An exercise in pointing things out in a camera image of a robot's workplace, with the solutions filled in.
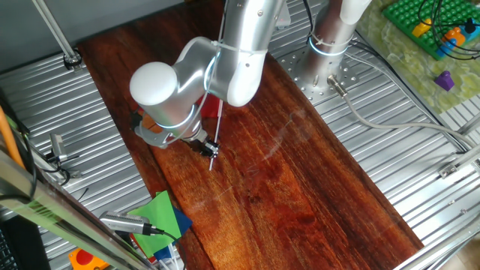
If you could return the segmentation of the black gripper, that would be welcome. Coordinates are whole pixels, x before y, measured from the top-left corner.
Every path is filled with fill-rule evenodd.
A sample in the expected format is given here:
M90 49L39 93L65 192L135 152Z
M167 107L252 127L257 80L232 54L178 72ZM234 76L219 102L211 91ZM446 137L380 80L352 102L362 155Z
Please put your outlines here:
M208 137L205 139L195 139L189 142L190 148L199 152L201 155L208 158L216 158L218 156L219 145L216 142L209 140Z

